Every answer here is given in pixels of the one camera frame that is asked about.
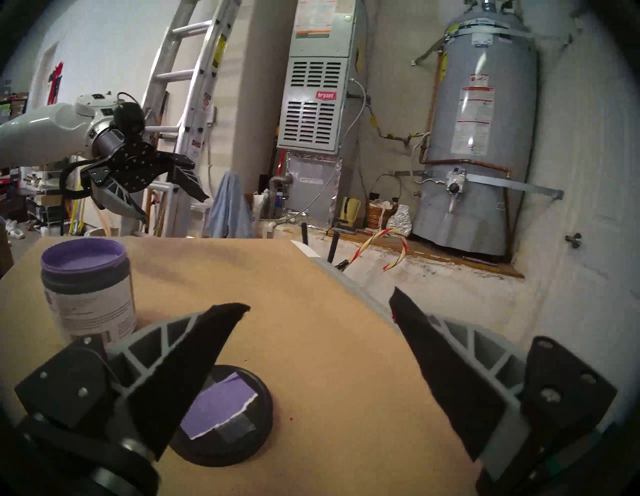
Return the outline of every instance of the table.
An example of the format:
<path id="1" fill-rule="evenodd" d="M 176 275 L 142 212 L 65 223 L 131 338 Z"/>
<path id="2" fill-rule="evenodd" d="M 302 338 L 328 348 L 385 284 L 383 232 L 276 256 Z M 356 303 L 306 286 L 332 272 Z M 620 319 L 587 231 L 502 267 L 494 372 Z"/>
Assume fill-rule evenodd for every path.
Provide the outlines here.
<path id="1" fill-rule="evenodd" d="M 219 364 L 269 387 L 273 430 L 248 461 L 192 465 L 167 448 L 161 495 L 468 495 L 481 469 L 466 455 L 389 325 L 294 244 L 267 239 L 120 238 L 140 326 L 238 301 L 251 310 Z M 40 281 L 42 238 L 0 280 L 0 399 L 63 348 Z"/>

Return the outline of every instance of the red bryant logo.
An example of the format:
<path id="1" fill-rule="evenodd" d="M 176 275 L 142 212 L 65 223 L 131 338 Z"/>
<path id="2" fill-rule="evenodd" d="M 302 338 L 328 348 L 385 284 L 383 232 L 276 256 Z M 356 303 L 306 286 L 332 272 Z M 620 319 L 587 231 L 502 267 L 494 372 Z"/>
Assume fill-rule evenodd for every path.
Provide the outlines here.
<path id="1" fill-rule="evenodd" d="M 323 100 L 323 101 L 327 101 L 327 100 L 335 100 L 338 97 L 338 93 L 336 92 L 317 92 L 316 93 L 316 99 L 317 100 Z"/>

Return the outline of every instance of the purple container lid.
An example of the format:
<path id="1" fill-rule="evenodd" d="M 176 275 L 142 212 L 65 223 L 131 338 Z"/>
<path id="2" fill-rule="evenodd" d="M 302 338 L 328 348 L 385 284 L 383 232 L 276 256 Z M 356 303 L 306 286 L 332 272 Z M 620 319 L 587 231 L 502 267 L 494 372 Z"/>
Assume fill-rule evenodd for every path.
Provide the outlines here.
<path id="1" fill-rule="evenodd" d="M 71 239 L 47 248 L 40 258 L 45 272 L 86 274 L 117 267 L 127 258 L 122 243 L 99 237 Z"/>

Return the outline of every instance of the gray water heater tank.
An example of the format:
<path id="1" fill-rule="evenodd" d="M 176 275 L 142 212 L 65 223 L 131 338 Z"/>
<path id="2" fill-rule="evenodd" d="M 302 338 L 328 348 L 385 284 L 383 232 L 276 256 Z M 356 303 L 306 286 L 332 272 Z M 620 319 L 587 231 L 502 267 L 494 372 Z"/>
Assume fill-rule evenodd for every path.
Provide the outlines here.
<path id="1" fill-rule="evenodd" d="M 524 182 L 536 114 L 535 45 L 524 36 L 487 33 L 527 32 L 516 16 L 497 12 L 466 13 L 447 32 L 473 27 L 485 32 L 454 36 L 444 44 L 427 157 L 502 166 L 511 180 Z M 504 172 L 465 163 L 427 165 L 426 170 L 444 178 L 454 167 L 506 178 Z M 507 227 L 513 229 L 521 192 L 467 181 L 449 213 L 451 195 L 443 186 L 427 182 L 421 188 L 414 234 L 465 252 L 506 254 Z"/>

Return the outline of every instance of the red and yellow wire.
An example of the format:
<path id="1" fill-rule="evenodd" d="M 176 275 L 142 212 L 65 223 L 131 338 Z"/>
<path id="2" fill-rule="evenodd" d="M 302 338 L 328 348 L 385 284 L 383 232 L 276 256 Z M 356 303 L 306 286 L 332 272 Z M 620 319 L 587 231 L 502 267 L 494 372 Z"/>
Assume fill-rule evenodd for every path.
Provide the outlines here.
<path id="1" fill-rule="evenodd" d="M 400 252 L 400 256 L 397 258 L 396 261 L 391 262 L 390 264 L 385 265 L 384 267 L 382 267 L 383 272 L 388 271 L 389 269 L 394 268 L 396 265 L 398 265 L 400 262 L 402 262 L 404 260 L 404 258 L 406 257 L 406 238 L 400 233 L 400 231 L 398 231 L 397 229 L 394 229 L 392 227 L 388 228 L 388 229 L 383 229 L 382 231 L 378 231 L 377 233 L 375 233 L 373 236 L 371 236 L 368 240 L 366 240 L 364 243 L 362 243 L 362 245 L 360 245 L 360 247 L 356 250 L 356 252 L 353 254 L 353 256 L 349 259 L 346 260 L 346 262 L 348 262 L 345 265 L 339 264 L 338 268 L 341 270 L 344 270 L 346 267 L 348 267 L 349 265 L 351 265 L 351 263 L 357 259 L 360 254 L 366 250 L 369 245 L 377 238 L 379 238 L 380 236 L 384 236 L 385 234 L 397 234 L 400 237 L 400 240 L 402 240 L 402 251 Z"/>

